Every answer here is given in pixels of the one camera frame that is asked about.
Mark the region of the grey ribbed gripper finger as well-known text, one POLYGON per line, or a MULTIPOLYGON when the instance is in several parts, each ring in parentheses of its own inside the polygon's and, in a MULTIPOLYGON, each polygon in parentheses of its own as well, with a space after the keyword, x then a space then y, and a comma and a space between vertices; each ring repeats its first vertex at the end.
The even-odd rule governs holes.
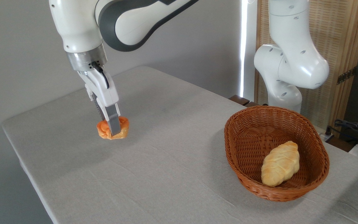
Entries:
POLYGON ((112 136, 115 136, 121 132, 121 126, 119 121, 120 112, 118 104, 105 107, 106 115, 105 119, 108 122, 108 126, 112 136))
POLYGON ((97 96, 94 93, 92 93, 91 98, 92 98, 93 102, 95 103, 98 113, 100 114, 101 120, 102 121, 105 120, 105 115, 97 102, 97 96))

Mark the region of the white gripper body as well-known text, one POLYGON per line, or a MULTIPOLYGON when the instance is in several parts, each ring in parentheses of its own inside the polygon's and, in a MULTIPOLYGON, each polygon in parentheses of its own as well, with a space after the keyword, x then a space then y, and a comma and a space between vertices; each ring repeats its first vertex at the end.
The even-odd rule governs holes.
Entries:
POLYGON ((92 101, 91 95, 97 96, 97 102, 101 108, 118 104, 119 97, 112 76, 104 67, 92 68, 90 71, 77 71, 85 82, 86 91, 92 101))

